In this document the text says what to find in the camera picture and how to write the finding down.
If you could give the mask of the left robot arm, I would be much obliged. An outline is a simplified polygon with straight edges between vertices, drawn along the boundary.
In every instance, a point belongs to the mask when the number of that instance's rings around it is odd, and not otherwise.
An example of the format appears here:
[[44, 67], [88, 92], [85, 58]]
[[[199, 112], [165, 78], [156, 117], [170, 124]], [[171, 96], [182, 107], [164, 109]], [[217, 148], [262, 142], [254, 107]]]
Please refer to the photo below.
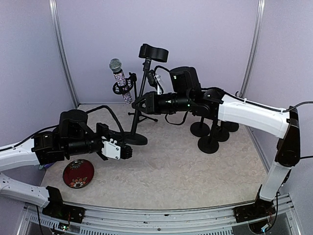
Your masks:
[[[64, 161], [71, 156], [102, 154], [108, 140], [109, 128], [97, 123], [96, 130], [89, 128], [88, 114], [81, 110], [62, 112], [59, 124], [44, 128], [25, 140], [3, 146], [0, 149], [0, 170], [4, 172], [21, 166], [45, 165]], [[84, 208], [64, 203], [60, 190], [55, 187], [37, 187], [0, 175], [0, 194], [3, 197], [23, 201], [42, 208], [51, 217], [66, 218], [84, 215]]]

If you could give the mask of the black stand of purple microphone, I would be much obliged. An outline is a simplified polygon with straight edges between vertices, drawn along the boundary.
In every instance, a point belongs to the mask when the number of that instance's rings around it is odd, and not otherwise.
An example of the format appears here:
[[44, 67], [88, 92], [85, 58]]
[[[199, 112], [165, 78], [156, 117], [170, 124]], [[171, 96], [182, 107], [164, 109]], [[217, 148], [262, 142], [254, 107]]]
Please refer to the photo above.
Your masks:
[[201, 117], [200, 121], [190, 126], [190, 132], [196, 137], [204, 137], [210, 134], [210, 127], [204, 122], [204, 117]]

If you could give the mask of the purple-head microphone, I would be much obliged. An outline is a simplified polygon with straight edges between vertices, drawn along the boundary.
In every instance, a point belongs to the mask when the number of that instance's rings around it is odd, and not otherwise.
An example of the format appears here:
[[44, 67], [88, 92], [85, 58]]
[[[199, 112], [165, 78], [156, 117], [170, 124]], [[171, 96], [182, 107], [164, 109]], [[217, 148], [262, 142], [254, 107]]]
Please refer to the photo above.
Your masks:
[[44, 168], [45, 168], [45, 169], [48, 169], [48, 168], [50, 168], [50, 167], [53, 166], [53, 165], [54, 165], [54, 163], [45, 164], [45, 165], [44, 165]]

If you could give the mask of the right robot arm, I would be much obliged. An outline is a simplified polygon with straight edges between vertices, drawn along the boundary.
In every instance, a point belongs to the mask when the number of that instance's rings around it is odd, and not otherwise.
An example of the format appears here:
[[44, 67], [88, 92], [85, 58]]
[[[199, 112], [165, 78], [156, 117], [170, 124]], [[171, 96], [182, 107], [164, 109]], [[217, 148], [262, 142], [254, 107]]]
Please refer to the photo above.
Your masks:
[[246, 210], [254, 217], [267, 212], [292, 167], [300, 161], [300, 128], [295, 107], [278, 109], [240, 99], [224, 90], [202, 88], [194, 67], [169, 71], [173, 93], [148, 92], [132, 107], [146, 114], [160, 115], [188, 111], [195, 116], [253, 127], [278, 138], [277, 153], [255, 202]]

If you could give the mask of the black stand of orange microphone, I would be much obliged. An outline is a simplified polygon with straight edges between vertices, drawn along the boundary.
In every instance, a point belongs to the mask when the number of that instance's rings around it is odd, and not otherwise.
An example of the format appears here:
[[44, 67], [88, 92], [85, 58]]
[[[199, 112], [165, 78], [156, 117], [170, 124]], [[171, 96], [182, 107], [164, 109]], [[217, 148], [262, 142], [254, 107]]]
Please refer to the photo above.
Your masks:
[[[236, 99], [236, 100], [242, 100], [239, 97], [236, 97], [235, 95], [229, 94], [227, 93], [227, 95], [231, 96], [232, 98]], [[239, 129], [239, 124], [235, 123], [235, 122], [229, 122], [227, 121], [226, 124], [224, 125], [225, 128], [229, 131], [229, 132], [237, 132]]]

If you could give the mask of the black stand of teal microphone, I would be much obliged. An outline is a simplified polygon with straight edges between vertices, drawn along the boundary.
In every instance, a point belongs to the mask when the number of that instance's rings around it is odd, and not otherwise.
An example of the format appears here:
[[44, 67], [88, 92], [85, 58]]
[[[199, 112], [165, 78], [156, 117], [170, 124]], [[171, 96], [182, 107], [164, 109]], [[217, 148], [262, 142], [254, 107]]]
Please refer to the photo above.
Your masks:
[[198, 140], [198, 148], [206, 154], [213, 154], [219, 149], [219, 142], [214, 138], [218, 125], [218, 120], [212, 122], [211, 131], [208, 136], [201, 137]]

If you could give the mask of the black stand of pink microphone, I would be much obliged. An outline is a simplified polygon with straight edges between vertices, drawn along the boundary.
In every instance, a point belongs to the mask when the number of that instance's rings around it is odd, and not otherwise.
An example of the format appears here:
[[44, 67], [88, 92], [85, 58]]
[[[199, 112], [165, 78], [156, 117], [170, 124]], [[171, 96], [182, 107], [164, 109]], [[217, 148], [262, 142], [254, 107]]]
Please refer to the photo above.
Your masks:
[[220, 125], [216, 125], [216, 128], [213, 132], [213, 137], [218, 141], [218, 142], [225, 142], [229, 139], [229, 131], [226, 129], [224, 126], [224, 122], [220, 121]]

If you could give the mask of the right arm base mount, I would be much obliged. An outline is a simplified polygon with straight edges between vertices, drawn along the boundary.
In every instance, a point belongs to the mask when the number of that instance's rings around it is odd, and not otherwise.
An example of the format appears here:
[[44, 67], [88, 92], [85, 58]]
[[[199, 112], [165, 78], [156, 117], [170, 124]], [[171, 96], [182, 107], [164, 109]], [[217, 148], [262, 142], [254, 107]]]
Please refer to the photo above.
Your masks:
[[276, 209], [273, 205], [266, 207], [256, 204], [238, 206], [235, 207], [233, 211], [237, 223], [259, 219], [276, 213]]

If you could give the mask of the glitter silver-head microphone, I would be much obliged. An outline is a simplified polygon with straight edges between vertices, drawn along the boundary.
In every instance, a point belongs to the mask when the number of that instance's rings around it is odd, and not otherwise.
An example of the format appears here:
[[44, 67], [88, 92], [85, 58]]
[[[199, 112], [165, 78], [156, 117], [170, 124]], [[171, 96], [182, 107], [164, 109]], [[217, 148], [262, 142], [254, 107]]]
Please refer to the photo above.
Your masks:
[[112, 70], [115, 78], [115, 84], [112, 88], [113, 92], [117, 95], [122, 95], [126, 104], [131, 104], [133, 99], [130, 93], [130, 86], [122, 70], [121, 61], [117, 58], [111, 59], [109, 68]]

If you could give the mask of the black tripod stand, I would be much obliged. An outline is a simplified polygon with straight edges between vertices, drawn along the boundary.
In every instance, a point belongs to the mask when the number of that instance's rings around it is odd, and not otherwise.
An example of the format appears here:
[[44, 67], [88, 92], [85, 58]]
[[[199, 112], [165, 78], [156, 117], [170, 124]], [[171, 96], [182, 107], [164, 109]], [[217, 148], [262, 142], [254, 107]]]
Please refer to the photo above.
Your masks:
[[[119, 84], [116, 80], [115, 84], [112, 87], [113, 92], [117, 95], [121, 94], [124, 97], [127, 92], [129, 92], [131, 94], [131, 90], [134, 90], [134, 99], [137, 99], [137, 87], [136, 87], [137, 76], [136, 76], [136, 73], [129, 72], [129, 77], [125, 78], [125, 81], [126, 81], [126, 84], [124, 86], [119, 86]], [[128, 112], [128, 115], [134, 116], [134, 113]], [[158, 122], [157, 118], [152, 118], [152, 117], [146, 116], [144, 114], [139, 114], [138, 123], [141, 123], [147, 119], [152, 120], [154, 122]]]

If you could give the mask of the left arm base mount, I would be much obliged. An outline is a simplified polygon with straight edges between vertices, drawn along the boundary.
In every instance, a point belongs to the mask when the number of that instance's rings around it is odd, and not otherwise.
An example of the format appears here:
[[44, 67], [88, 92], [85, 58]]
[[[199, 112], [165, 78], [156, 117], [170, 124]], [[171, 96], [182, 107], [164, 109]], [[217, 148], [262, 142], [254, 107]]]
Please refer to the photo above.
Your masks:
[[82, 207], [71, 206], [67, 204], [51, 204], [42, 209], [42, 214], [53, 218], [81, 224], [85, 215], [85, 209]]

